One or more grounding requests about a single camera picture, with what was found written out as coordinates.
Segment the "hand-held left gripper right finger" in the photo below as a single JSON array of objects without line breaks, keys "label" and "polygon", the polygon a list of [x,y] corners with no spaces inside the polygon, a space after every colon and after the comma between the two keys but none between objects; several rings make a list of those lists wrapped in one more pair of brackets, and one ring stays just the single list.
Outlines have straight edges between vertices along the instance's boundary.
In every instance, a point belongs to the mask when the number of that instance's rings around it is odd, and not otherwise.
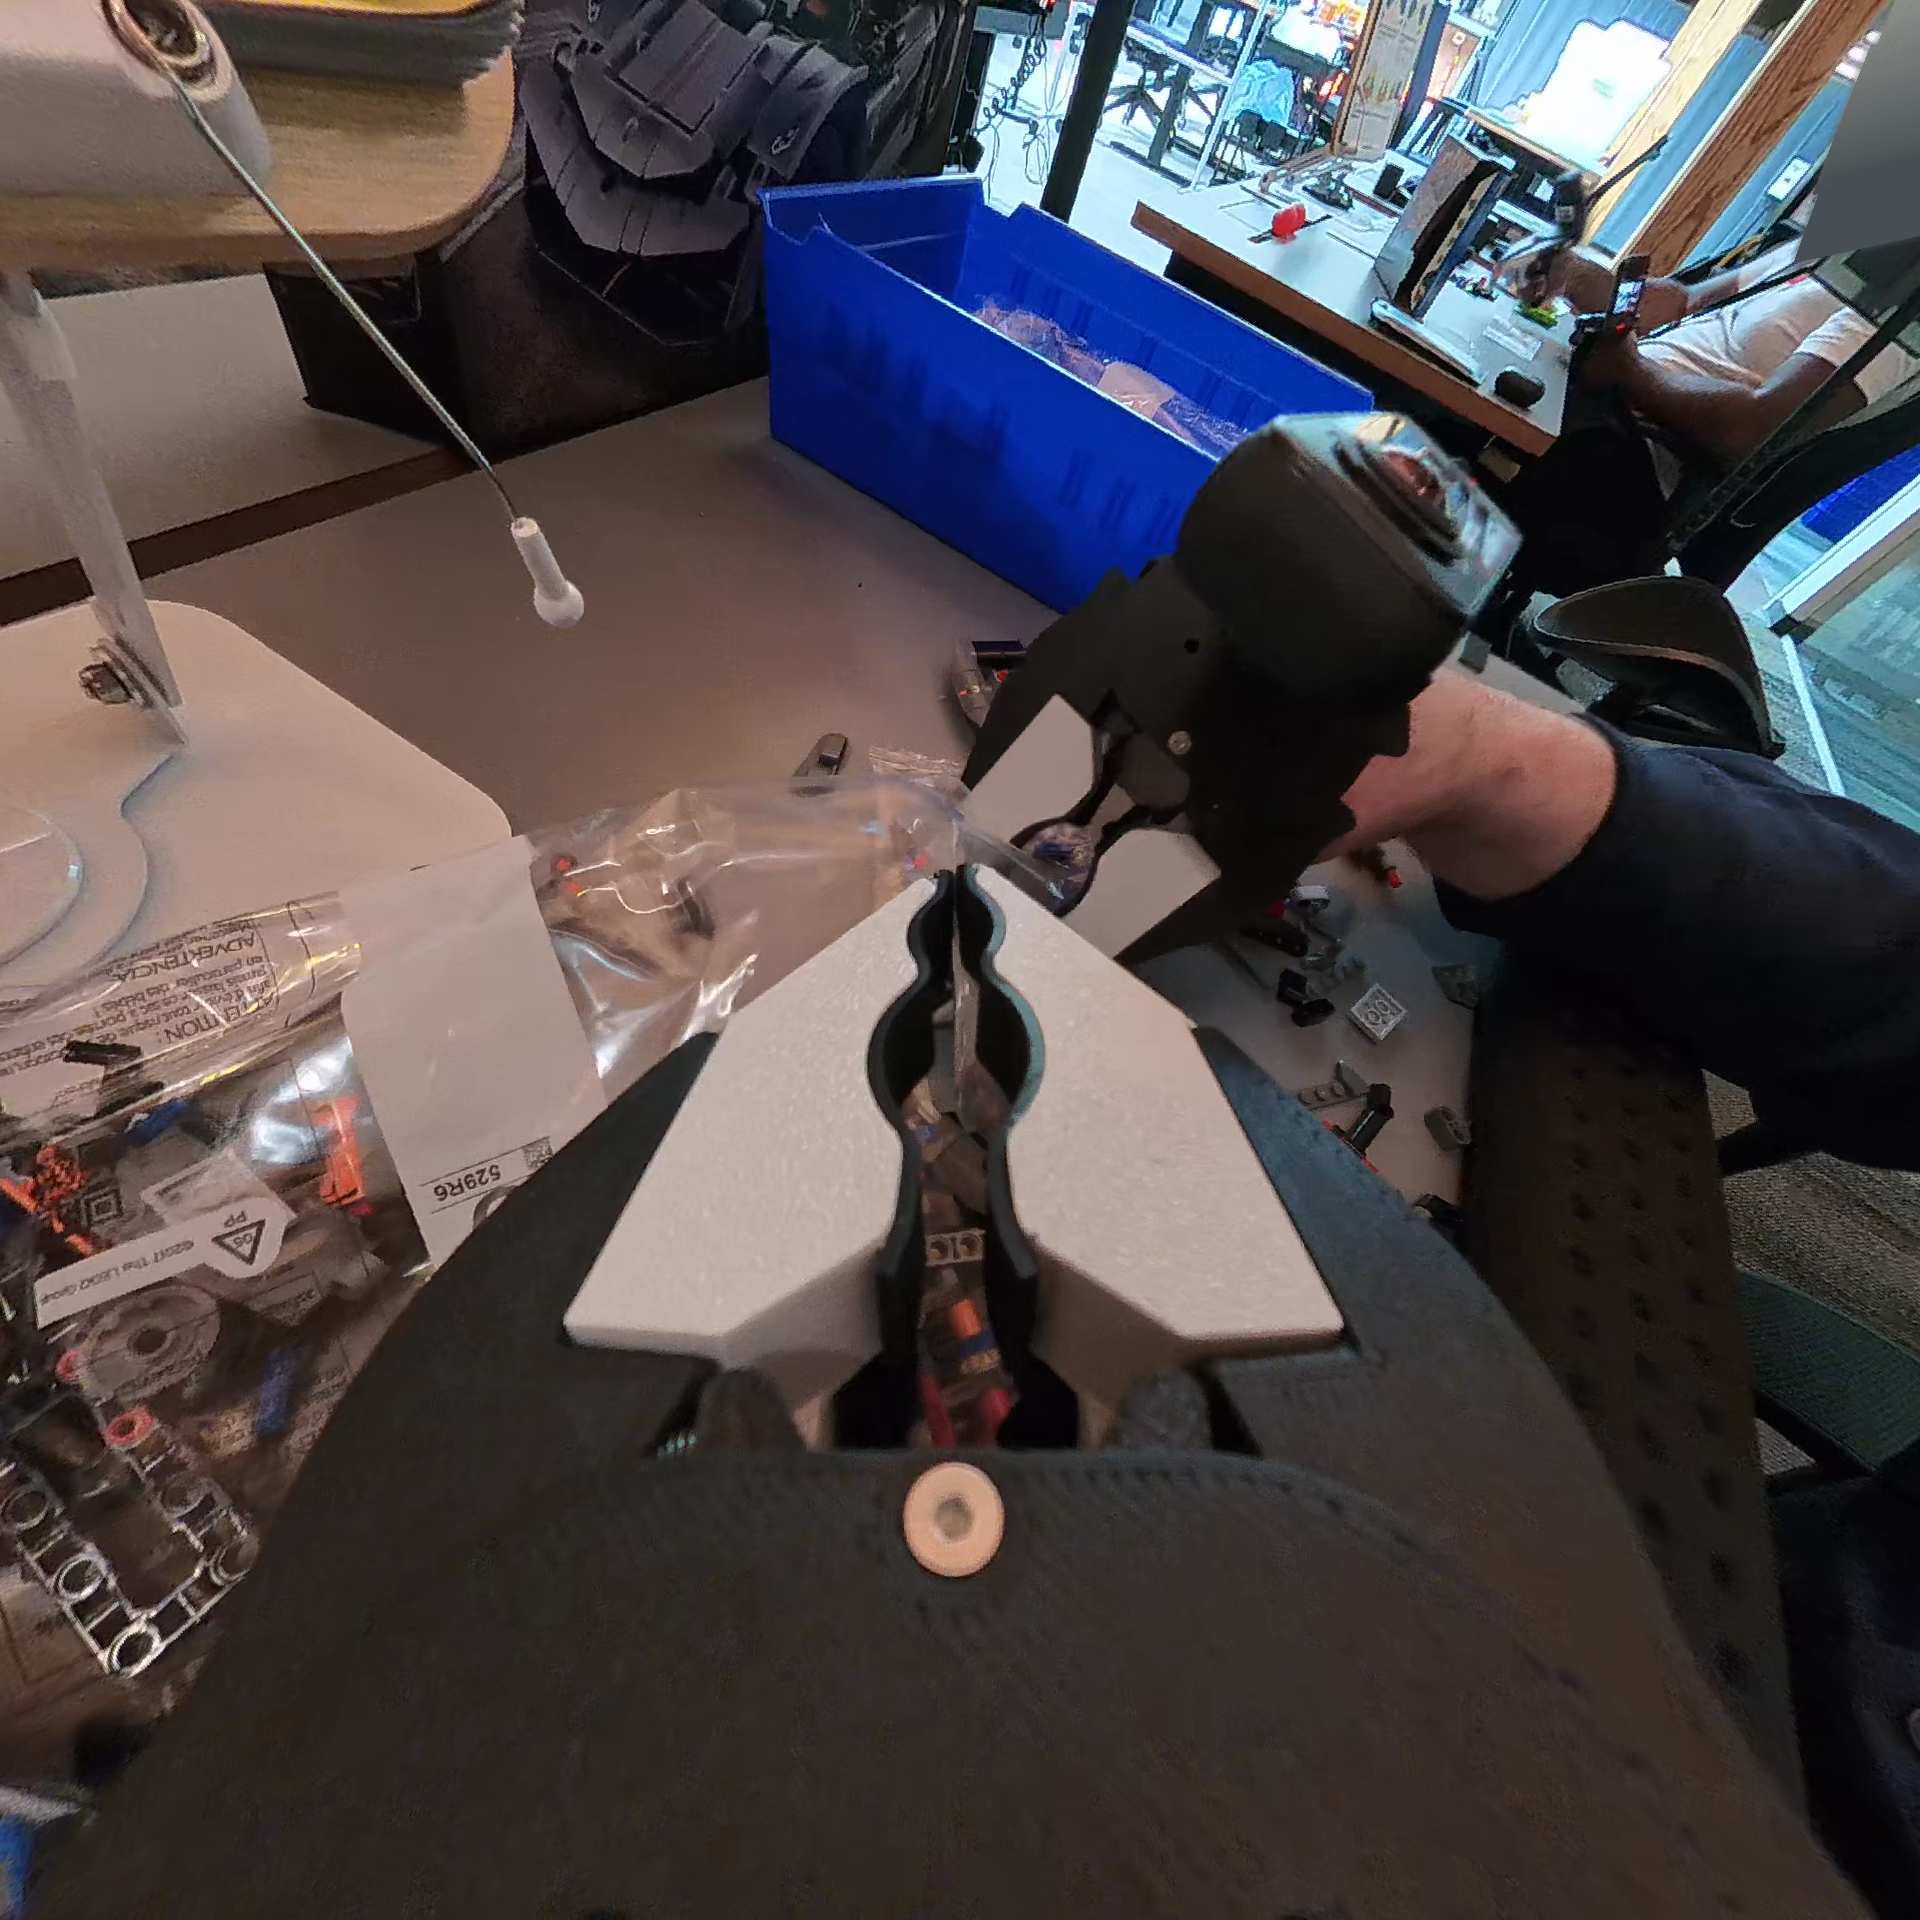
[{"label": "hand-held left gripper right finger", "polygon": [[957,877],[1002,1352],[1100,1436],[1156,1374],[1332,1352],[1348,1319],[1166,996],[1007,877]]}]

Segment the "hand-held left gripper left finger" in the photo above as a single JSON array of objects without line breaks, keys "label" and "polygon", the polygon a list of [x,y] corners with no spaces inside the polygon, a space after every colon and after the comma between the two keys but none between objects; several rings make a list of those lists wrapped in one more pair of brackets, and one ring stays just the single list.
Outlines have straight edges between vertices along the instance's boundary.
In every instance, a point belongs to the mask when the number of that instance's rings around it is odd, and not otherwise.
[{"label": "hand-held left gripper left finger", "polygon": [[953,885],[909,882],[712,1039],[563,1310],[575,1347],[763,1374],[844,1449],[914,1440]]}]

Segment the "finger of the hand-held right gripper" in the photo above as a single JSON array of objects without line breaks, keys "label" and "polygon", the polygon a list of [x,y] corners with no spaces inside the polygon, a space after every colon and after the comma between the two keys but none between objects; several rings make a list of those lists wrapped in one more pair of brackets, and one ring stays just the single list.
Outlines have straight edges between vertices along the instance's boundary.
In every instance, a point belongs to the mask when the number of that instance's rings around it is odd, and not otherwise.
[{"label": "finger of the hand-held right gripper", "polygon": [[968,779],[968,829],[1019,850],[1097,841],[1123,817],[1119,740],[1060,695]]},{"label": "finger of the hand-held right gripper", "polygon": [[1220,880],[1197,837],[1150,810],[1046,823],[1046,865],[1064,894],[1060,919],[1107,956],[1137,947]]}]

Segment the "person's right forearm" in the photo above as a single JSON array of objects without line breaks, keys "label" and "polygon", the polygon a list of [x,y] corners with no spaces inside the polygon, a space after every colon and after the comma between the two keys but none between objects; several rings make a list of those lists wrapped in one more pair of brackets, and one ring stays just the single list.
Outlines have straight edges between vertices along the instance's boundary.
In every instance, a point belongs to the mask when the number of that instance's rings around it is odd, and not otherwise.
[{"label": "person's right forearm", "polygon": [[1580,983],[1817,1152],[1916,1172],[1916,831],[1764,758],[1597,729],[1607,813],[1452,927]]}]

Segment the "dark bluish grey lego plates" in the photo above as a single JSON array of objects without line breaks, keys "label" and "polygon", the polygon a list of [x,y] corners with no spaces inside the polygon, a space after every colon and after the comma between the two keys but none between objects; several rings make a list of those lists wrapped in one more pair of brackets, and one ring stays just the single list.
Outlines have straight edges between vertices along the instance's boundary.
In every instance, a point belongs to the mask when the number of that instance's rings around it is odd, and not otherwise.
[{"label": "dark bluish grey lego plates", "polygon": [[1332,968],[1348,949],[1355,897],[1336,882],[1296,882],[1281,902],[1236,927],[1236,939],[1274,949],[1305,968]]}]

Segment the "clear bag mixed lego pieces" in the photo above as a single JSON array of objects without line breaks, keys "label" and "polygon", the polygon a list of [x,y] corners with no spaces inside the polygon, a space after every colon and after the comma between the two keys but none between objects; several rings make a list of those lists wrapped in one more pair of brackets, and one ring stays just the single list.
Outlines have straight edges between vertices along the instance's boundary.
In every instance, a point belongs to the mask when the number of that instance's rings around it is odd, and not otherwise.
[{"label": "clear bag mixed lego pieces", "polygon": [[338,897],[2,1005],[2,1783],[66,1793],[200,1674],[428,1274],[342,1024]]}]

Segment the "lego set box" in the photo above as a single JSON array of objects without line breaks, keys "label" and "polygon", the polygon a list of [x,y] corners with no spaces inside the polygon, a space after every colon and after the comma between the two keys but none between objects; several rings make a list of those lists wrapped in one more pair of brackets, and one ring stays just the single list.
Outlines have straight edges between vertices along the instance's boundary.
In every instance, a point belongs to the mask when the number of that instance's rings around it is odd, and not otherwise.
[{"label": "lego set box", "polygon": [[335,274],[490,459],[766,367],[760,195],[929,178],[974,3],[534,3],[467,225]]}]

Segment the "person's right hand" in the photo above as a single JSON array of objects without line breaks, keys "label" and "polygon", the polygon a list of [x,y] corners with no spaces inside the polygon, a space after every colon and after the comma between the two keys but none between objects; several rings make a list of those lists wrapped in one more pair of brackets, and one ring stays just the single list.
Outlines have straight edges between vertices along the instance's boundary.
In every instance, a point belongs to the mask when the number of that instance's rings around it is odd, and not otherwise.
[{"label": "person's right hand", "polygon": [[1404,841],[1437,882],[1503,902],[1559,877],[1616,799],[1602,732],[1445,668],[1409,706],[1405,750],[1349,784],[1349,825],[1320,856]]}]

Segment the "wooden table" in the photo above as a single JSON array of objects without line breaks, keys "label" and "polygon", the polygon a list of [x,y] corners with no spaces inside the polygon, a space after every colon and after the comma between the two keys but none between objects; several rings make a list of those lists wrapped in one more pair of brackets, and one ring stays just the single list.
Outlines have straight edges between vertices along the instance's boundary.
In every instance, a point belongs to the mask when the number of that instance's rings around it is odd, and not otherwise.
[{"label": "wooden table", "polygon": [[1150,185],[1130,225],[1166,246],[1170,284],[1349,378],[1385,408],[1437,426],[1445,446],[1467,456],[1500,446],[1514,465],[1551,450],[1567,403],[1567,326],[1523,321],[1505,293],[1477,298],[1445,286],[1423,325],[1463,367],[1430,361],[1374,325],[1373,246],[1336,219],[1274,240],[1272,215],[1251,185]]}]

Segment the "clear bags in bin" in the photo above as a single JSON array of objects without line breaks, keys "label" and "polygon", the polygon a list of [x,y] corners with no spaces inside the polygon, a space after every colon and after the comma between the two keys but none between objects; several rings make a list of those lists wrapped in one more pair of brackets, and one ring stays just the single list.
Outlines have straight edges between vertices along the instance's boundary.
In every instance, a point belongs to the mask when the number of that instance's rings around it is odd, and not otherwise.
[{"label": "clear bags in bin", "polygon": [[1208,459],[1232,456],[1257,431],[1296,411],[1287,391],[1254,382],[1254,371],[1274,371],[1272,364],[1235,367],[1203,353],[1229,347],[1223,330],[1171,339],[1144,333],[1130,350],[1111,353],[1055,314],[994,293],[963,296],[963,313]]}]

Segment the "black office chair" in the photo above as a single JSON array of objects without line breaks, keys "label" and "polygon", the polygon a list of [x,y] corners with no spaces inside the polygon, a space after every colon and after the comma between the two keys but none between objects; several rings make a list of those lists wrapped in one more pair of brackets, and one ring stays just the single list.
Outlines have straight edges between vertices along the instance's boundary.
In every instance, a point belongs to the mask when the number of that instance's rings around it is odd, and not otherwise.
[{"label": "black office chair", "polygon": [[1782,397],[1746,408],[1736,450],[1697,426],[1607,426],[1605,453],[1517,473],[1505,511],[1523,546],[1477,626],[1536,680],[1573,661],[1607,681],[1594,706],[1630,735],[1780,758],[1764,687],[1726,587],[1805,509],[1916,446],[1916,373],[1866,403],[1862,373],[1916,356],[1916,251],[1872,249],[1811,274],[1865,326],[1843,361],[1780,373]]}]

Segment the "blue plastic bin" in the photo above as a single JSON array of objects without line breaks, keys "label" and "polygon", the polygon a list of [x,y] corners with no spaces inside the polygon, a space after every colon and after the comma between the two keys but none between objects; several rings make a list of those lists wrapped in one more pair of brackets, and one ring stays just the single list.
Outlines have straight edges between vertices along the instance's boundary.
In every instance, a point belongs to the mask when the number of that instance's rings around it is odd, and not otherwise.
[{"label": "blue plastic bin", "polygon": [[773,435],[1056,612],[1171,553],[1220,459],[963,313],[994,293],[1111,353],[1223,330],[1287,417],[1369,414],[1354,381],[974,178],[760,199]]}]

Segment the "brown leaning board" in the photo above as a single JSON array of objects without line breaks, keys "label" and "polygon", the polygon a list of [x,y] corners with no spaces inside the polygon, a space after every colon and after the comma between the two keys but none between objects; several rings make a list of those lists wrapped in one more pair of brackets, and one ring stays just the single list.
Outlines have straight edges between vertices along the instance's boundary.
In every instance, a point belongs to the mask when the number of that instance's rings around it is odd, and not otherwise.
[{"label": "brown leaning board", "polygon": [[1369,3],[1329,136],[1341,163],[1381,159],[1409,105],[1423,101],[1450,3]]}]

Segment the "white rounded board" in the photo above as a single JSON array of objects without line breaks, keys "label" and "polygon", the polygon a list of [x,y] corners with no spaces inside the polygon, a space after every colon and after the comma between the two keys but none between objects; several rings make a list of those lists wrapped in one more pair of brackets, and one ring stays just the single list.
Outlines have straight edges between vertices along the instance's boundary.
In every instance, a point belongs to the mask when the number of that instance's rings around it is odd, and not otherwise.
[{"label": "white rounded board", "polygon": [[180,735],[83,695],[98,616],[2,628],[2,999],[508,836],[492,799],[232,620],[155,604]]}]

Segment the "dark office chair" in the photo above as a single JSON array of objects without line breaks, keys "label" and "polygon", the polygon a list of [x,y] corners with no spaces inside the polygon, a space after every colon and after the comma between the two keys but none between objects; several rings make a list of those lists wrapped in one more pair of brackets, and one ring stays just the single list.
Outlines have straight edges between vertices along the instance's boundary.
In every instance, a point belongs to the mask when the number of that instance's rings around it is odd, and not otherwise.
[{"label": "dark office chair", "polygon": [[1876,1474],[1916,1446],[1916,1355],[1776,1278],[1746,1273],[1740,1310],[1759,1427],[1826,1476]]}]

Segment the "person's dark blue clothing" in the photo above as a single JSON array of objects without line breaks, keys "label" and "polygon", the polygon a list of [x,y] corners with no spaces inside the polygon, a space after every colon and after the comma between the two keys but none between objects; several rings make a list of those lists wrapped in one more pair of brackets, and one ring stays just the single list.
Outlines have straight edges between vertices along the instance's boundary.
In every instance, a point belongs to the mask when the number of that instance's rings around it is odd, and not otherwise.
[{"label": "person's dark blue clothing", "polygon": [[1916,1916],[1916,1482],[1773,1499],[1811,1825],[1879,1916]]}]

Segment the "black door frame post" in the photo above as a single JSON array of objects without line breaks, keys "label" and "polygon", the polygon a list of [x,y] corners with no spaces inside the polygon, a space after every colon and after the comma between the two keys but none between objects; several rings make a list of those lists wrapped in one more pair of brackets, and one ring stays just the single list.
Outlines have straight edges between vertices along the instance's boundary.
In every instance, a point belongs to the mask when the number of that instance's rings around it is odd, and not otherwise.
[{"label": "black door frame post", "polygon": [[1060,225],[1071,222],[1071,210],[1088,171],[1097,125],[1107,108],[1113,72],[1123,57],[1137,3],[1100,0],[1091,6],[1088,32],[1071,79],[1068,108],[1056,135],[1055,159],[1045,178],[1041,210]]}]

